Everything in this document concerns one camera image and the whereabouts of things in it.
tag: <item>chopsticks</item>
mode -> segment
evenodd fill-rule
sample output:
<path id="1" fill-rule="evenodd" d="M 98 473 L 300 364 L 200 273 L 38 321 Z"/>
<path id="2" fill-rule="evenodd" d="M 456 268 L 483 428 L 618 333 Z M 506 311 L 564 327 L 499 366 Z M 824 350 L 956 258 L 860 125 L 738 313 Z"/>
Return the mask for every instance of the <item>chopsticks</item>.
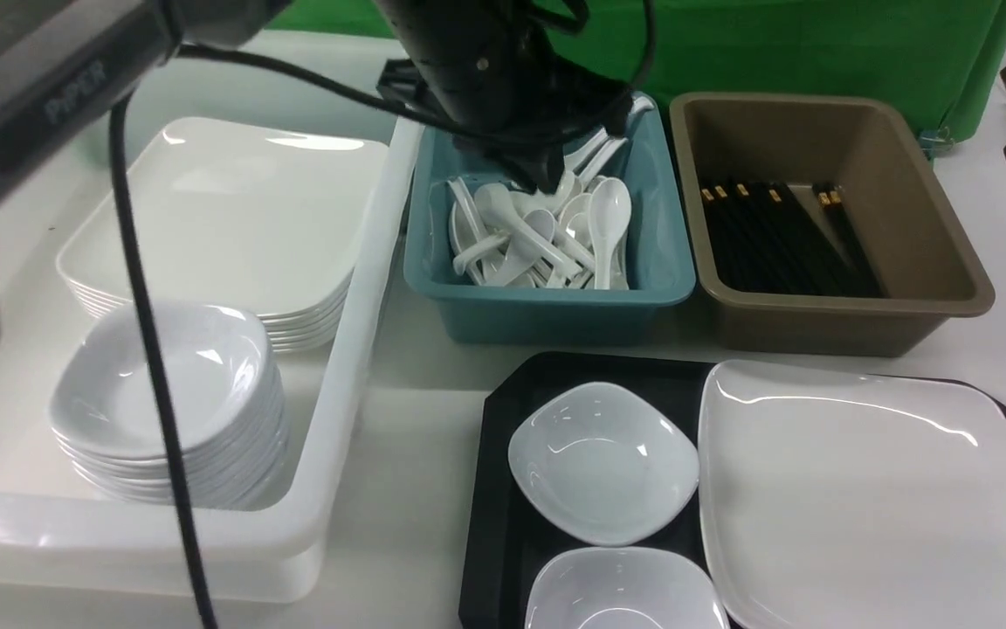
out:
<path id="1" fill-rule="evenodd" d="M 836 187 L 821 183 L 813 191 L 843 253 L 786 184 L 701 183 L 716 272 L 726 286 L 778 295 L 883 297 Z"/>

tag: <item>white plastic bin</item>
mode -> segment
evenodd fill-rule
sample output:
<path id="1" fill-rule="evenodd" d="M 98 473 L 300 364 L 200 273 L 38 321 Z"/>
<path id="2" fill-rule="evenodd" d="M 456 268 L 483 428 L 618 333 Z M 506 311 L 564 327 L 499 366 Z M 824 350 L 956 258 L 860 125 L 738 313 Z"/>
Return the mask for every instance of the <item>white plastic bin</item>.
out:
<path id="1" fill-rule="evenodd" d="M 384 61 L 404 56 L 394 41 L 300 32 L 264 33 L 248 48 L 364 90 Z M 282 361 L 288 399 L 316 399 L 312 421 L 300 423 L 308 429 L 295 436 L 303 446 L 284 496 L 262 510 L 195 513 L 213 596 L 292 601 L 320 571 L 422 129 L 287 76 L 179 59 L 148 76 L 131 104 L 129 159 L 184 116 L 390 144 L 328 365 L 320 351 Z M 53 256 L 110 191 L 105 139 L 101 121 L 0 208 L 0 583 L 184 594 L 173 509 L 76 494 L 44 414 L 48 383 L 92 323 L 56 287 Z"/>

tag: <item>green backdrop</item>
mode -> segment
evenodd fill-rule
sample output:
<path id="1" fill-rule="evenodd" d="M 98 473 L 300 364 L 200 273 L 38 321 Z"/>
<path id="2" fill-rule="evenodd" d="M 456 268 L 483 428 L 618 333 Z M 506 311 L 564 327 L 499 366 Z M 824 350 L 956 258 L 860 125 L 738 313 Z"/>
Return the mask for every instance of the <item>green backdrop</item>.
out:
<path id="1" fill-rule="evenodd" d="M 542 0 L 555 7 L 559 0 Z M 916 131 L 963 140 L 981 121 L 1006 47 L 1006 0 L 656 0 L 659 54 L 646 91 L 869 96 Z M 559 51 L 628 76 L 643 44 L 640 0 L 590 0 Z M 276 28 L 390 36 L 371 0 L 295 0 Z"/>

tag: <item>stack of plates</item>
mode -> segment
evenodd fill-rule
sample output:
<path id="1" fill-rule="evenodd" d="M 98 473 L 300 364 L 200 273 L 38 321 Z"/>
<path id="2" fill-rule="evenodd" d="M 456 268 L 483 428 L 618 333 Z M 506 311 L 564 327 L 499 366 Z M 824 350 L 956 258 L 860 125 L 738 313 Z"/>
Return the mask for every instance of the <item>stack of plates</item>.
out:
<path id="1" fill-rule="evenodd" d="M 386 155 L 374 141 L 171 123 L 129 169 L 151 294 L 255 312 L 276 351 L 325 345 Z M 90 315 L 129 303 L 111 198 L 64 244 L 56 271 Z"/>
<path id="2" fill-rule="evenodd" d="M 267 330 L 255 315 L 200 304 L 159 302 L 155 316 L 193 504 L 250 505 L 283 467 L 290 437 Z M 172 502 L 133 308 L 92 330 L 49 411 L 61 450 L 101 493 Z"/>

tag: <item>black tray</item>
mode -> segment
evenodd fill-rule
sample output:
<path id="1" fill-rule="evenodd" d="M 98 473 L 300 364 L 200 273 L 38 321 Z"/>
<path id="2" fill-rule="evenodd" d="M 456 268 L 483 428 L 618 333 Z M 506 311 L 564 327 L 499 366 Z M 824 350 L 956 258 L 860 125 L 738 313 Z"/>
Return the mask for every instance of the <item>black tray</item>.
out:
<path id="1" fill-rule="evenodd" d="M 538 354 L 487 398 L 460 589 L 464 629 L 522 628 L 526 599 L 542 567 L 560 553 L 586 545 L 546 521 L 515 485 L 507 465 L 507 445 L 520 423 L 556 395 L 579 383 L 606 380 L 653 404 L 695 443 L 701 391 L 713 366 L 612 355 Z M 1006 407 L 997 404 L 1006 415 Z M 698 496 L 694 494 L 670 525 L 639 545 L 673 551 L 709 570 Z"/>

